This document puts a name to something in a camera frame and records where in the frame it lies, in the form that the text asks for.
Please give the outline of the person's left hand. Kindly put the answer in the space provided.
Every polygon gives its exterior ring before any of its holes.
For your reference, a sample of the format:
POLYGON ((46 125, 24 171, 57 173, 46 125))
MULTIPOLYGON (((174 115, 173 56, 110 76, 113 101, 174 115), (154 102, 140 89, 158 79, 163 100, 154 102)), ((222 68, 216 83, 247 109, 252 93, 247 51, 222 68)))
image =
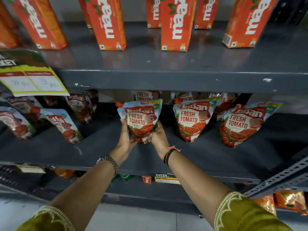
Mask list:
POLYGON ((129 156, 132 149, 129 149, 129 134, 128 124, 125 119, 121 119, 121 134, 117 146, 110 152, 109 156, 112 157, 118 166, 120 166, 129 156))

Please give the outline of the white tomato ketchup pouch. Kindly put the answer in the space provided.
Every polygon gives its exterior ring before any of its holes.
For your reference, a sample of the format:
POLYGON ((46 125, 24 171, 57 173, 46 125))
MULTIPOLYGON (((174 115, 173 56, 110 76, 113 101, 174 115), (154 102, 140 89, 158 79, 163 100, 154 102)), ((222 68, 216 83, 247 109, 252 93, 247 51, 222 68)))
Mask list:
POLYGON ((157 126, 163 100, 116 102, 115 105, 133 139, 139 144, 149 143, 148 136, 157 126))

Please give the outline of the person's left forearm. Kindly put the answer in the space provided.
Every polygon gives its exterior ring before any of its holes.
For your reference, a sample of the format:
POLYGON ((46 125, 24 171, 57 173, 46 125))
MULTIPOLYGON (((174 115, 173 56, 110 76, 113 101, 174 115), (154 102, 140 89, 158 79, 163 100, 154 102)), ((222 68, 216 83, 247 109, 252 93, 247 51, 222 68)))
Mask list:
POLYGON ((91 218, 114 176, 113 166, 106 161, 96 164, 82 177, 50 202, 71 219, 91 218))

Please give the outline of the person's right forearm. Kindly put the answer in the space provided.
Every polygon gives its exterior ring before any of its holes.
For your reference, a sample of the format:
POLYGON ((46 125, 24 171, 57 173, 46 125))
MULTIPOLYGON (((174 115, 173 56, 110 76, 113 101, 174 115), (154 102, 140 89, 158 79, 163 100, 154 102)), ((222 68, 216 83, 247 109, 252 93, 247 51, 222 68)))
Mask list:
POLYGON ((174 151, 168 164, 192 202, 214 227, 214 217, 218 206, 231 190, 211 175, 206 174, 180 152, 174 151))

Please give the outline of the red and black wrist threads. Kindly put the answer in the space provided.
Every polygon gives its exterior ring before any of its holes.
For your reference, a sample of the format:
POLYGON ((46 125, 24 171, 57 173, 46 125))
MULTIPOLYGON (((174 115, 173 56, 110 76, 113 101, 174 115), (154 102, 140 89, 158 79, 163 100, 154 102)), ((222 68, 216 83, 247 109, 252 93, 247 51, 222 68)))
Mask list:
POLYGON ((166 164, 167 166, 169 166, 168 161, 169 161, 169 158, 170 158, 171 154, 174 151, 181 152, 181 150, 177 149, 175 146, 169 147, 169 151, 165 154, 164 159, 163 159, 164 164, 166 164))

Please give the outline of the silver metal wristwatch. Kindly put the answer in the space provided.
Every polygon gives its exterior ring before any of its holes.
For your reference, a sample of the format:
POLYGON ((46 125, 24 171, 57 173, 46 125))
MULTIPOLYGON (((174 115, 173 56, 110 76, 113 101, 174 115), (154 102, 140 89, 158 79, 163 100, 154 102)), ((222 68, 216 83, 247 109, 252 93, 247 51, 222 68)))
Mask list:
POLYGON ((103 155, 102 157, 100 157, 98 160, 97 160, 97 162, 96 162, 96 164, 98 164, 98 163, 100 163, 100 162, 102 162, 102 161, 106 161, 106 162, 109 162, 112 166, 113 166, 113 168, 114 168, 114 171, 115 171, 115 175, 117 174, 117 171, 118 171, 118 163, 116 163, 116 161, 112 158, 112 157, 110 157, 110 156, 108 156, 108 155, 103 155))

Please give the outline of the green packet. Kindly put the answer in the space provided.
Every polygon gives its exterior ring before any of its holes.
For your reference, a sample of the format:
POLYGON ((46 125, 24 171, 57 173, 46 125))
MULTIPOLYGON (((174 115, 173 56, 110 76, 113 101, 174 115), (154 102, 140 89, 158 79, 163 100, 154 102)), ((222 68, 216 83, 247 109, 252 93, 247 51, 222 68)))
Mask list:
POLYGON ((123 180, 124 182, 129 182, 133 177, 134 175, 130 175, 130 174, 115 174, 111 182, 117 180, 118 178, 123 180))

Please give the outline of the small shelf edge label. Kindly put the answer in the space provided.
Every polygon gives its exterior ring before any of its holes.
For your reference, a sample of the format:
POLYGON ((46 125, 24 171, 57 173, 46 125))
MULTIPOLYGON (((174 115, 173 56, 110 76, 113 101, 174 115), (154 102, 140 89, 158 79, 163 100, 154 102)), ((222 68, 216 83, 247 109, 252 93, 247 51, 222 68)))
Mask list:
POLYGON ((155 182, 157 183, 166 183, 166 184, 176 184, 180 185, 179 180, 175 177, 174 174, 161 174, 161 173, 156 173, 155 177, 155 182))

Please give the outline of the row of ketchup pouches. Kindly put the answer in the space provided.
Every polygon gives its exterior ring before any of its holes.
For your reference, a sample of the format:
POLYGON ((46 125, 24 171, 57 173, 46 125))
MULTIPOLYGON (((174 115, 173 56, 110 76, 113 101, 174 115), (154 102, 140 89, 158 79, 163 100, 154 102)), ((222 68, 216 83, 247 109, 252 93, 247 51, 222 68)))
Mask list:
MULTIPOLYGON (((54 96, 44 96, 49 108, 44 108, 34 96, 15 97, 11 93, 1 93, 0 101, 10 104, 0 106, 0 121, 11 129, 21 140, 31 138, 36 129, 32 124, 50 122, 61 132, 64 139, 75 144, 83 140, 71 116, 65 109, 52 109, 58 104, 54 96)), ((173 111, 179 135, 186 142, 194 142, 211 119, 222 120, 220 132, 226 146, 237 147, 248 137, 256 133, 264 122, 282 105, 282 102, 268 101, 252 105, 229 108, 231 102, 222 102, 222 97, 212 96, 207 99, 182 100, 174 98, 173 111)))

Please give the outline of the grey metal shelf rack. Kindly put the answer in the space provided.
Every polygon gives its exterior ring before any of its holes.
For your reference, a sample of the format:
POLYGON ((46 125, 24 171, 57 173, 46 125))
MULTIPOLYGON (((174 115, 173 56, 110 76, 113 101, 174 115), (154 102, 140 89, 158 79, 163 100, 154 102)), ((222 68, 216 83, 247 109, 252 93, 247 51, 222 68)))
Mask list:
MULTIPOLYGON (((160 120, 171 143, 193 163, 232 189, 244 192, 278 172, 280 164, 308 151, 308 23, 302 26, 269 24, 253 49, 222 45, 226 23, 192 33, 187 53, 160 51, 160 31, 145 22, 126 22, 128 48, 99 51, 94 32, 84 21, 62 22, 69 47, 41 51, 67 88, 95 88, 125 92, 161 91, 238 92, 237 102, 282 100, 284 108, 270 117, 255 136, 239 148, 225 147, 219 122, 210 121, 194 143, 176 133, 169 95, 164 95, 160 120)), ((0 198, 48 202, 77 180, 56 176, 54 169, 81 174, 116 144, 119 116, 112 102, 101 101, 90 124, 77 123, 85 140, 68 144, 56 127, 29 141, 16 139, 0 124, 0 198), (39 166, 46 174, 22 173, 16 165, 39 166)), ((308 191, 308 167, 280 189, 308 191)))

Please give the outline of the pale shelf edge label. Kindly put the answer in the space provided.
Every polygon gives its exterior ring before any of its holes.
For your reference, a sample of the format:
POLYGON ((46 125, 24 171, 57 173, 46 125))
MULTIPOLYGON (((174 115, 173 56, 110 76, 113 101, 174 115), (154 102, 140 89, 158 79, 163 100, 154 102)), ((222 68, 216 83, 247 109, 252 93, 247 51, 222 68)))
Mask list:
POLYGON ((22 173, 46 174, 45 170, 43 168, 39 167, 39 166, 30 166, 30 165, 19 164, 19 165, 16 165, 16 167, 22 173))

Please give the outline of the olive green embroidered left sleeve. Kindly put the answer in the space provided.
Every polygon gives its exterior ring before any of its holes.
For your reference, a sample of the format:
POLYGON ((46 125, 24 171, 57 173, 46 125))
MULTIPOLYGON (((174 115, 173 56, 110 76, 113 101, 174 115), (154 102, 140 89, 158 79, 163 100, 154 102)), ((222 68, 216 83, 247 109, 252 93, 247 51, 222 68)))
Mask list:
POLYGON ((58 208, 45 206, 16 231, 75 231, 70 219, 58 208))

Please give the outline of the olive green embroidered sleeve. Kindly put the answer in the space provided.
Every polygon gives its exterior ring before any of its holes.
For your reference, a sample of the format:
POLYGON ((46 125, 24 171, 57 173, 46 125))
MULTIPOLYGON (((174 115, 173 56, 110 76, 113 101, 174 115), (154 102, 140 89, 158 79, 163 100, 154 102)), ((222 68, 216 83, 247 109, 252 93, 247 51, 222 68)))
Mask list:
POLYGON ((214 231, 293 231, 255 201, 229 191, 214 217, 214 231))
POLYGON ((16 231, 75 231, 70 219, 58 208, 45 206, 16 231))

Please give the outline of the olive green embroidered right sleeve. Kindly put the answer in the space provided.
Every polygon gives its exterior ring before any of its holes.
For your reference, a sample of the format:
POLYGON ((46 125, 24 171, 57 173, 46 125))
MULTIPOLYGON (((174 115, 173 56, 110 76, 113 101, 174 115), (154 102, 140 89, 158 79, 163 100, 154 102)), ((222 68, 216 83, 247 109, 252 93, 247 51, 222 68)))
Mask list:
POLYGON ((255 201, 229 191, 214 217, 214 231, 293 231, 255 201))

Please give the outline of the grey slotted angle post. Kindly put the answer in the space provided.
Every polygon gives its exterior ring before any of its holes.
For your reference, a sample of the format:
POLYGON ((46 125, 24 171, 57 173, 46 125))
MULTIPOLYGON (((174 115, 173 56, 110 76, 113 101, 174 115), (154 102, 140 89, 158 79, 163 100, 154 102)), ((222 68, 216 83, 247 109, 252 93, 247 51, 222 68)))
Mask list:
POLYGON ((281 184, 291 181, 294 177, 303 174, 305 168, 308 167, 308 151, 301 151, 295 156, 291 157, 286 163, 280 164, 278 172, 268 179, 260 182, 256 186, 250 187, 249 190, 245 189, 243 195, 253 198, 258 194, 272 193, 274 189, 280 189, 281 184))

